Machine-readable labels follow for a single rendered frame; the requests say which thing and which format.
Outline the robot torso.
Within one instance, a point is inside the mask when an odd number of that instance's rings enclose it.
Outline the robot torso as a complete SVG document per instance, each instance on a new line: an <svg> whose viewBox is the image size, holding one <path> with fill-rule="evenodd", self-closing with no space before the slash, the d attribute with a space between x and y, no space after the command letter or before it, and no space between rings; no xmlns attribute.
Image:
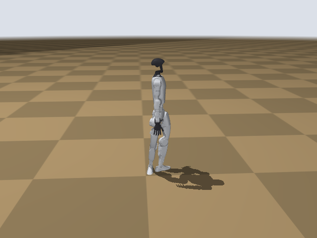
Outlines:
<svg viewBox="0 0 317 238"><path fill-rule="evenodd" d="M162 75L161 75L162 76ZM165 103L165 90L166 90L166 82L164 77L160 77L160 75L157 75L156 77L152 77L152 93L153 93L153 102L154 102L154 86L153 82L155 79L160 79L161 80L161 88L160 88L160 96L159 98L162 100L162 104L160 105L160 120L163 119L164 117L164 109L163 109L163 104ZM153 110L152 113L153 117L155 116L155 110ZM152 118L153 118L152 117Z"/></svg>

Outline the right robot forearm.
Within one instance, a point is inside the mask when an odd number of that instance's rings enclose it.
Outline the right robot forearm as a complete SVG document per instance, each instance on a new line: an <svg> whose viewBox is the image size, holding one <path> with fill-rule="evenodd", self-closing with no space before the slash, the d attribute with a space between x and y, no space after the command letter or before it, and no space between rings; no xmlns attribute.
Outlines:
<svg viewBox="0 0 317 238"><path fill-rule="evenodd" d="M159 122L159 118L160 118L160 106L159 105L160 105L160 100L156 99L155 103L154 103L156 122Z"/></svg>

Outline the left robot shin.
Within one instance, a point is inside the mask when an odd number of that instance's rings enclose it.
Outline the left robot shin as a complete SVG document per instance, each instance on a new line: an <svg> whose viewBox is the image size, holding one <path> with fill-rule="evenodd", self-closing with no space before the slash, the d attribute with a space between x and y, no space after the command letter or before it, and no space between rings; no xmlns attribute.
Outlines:
<svg viewBox="0 0 317 238"><path fill-rule="evenodd" d="M164 159L165 159L166 152L167 152L167 147L168 147L168 143L165 146L161 146L160 144L158 144L158 155L159 155L158 165L161 167L163 167L162 164L164 163Z"/></svg>

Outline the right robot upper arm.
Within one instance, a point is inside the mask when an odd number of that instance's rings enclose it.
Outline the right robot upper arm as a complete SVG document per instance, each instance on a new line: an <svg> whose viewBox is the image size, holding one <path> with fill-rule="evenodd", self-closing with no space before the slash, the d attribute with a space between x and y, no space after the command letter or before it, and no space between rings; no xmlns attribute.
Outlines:
<svg viewBox="0 0 317 238"><path fill-rule="evenodd" d="M160 88L161 88L161 80L155 79L153 82L154 86L154 102L156 99L160 100L160 105L162 104L162 100L159 98L160 96Z"/></svg>

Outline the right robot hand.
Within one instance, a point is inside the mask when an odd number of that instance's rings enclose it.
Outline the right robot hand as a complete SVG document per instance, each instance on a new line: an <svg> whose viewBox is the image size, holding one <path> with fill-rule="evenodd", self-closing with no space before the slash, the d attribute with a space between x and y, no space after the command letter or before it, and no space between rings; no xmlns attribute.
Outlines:
<svg viewBox="0 0 317 238"><path fill-rule="evenodd" d="M160 119L159 119L159 122L156 122L156 119L155 119L155 127L154 127L154 134L155 134L155 131L156 131L156 135L157 135L157 131L158 131L158 135L159 135L159 131L160 131L160 135L161 135L161 129L163 131L163 128L161 127L160 125Z"/></svg>

